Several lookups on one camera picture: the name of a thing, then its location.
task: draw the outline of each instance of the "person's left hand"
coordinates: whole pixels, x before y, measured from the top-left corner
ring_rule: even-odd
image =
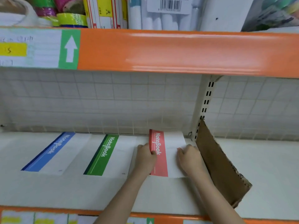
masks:
[[[157,160],[155,151],[150,151],[149,144],[138,145],[134,171],[145,177],[154,169]]]

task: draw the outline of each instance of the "orange price rail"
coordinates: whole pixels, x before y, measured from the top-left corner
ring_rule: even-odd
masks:
[[[100,214],[100,211],[92,211],[92,210],[0,206],[0,220],[1,220],[1,214],[3,210],[52,212],[52,213],[78,214],[78,215],[99,215]],[[155,224],[183,224],[183,221],[185,219],[206,220],[206,221],[210,220],[207,216],[168,215],[168,214],[151,214],[151,213],[136,213],[136,212],[132,212],[130,217],[154,218]],[[244,221],[247,224],[299,224],[298,220],[244,219]]]
[[[81,29],[79,70],[299,78],[298,34]]]

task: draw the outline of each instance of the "barcode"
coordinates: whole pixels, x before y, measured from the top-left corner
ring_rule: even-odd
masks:
[[[180,12],[182,6],[181,0],[161,0],[160,10]]]

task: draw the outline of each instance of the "white arrow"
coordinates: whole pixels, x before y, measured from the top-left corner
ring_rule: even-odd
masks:
[[[68,40],[64,48],[67,49],[65,62],[72,63],[74,61],[74,50],[78,49],[75,40],[73,38],[73,35],[71,35],[70,39]]]

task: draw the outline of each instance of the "forearm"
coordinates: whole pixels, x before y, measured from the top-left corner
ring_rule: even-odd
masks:
[[[126,224],[145,178],[134,170],[94,224]]]
[[[213,224],[245,224],[206,173],[191,177]]]

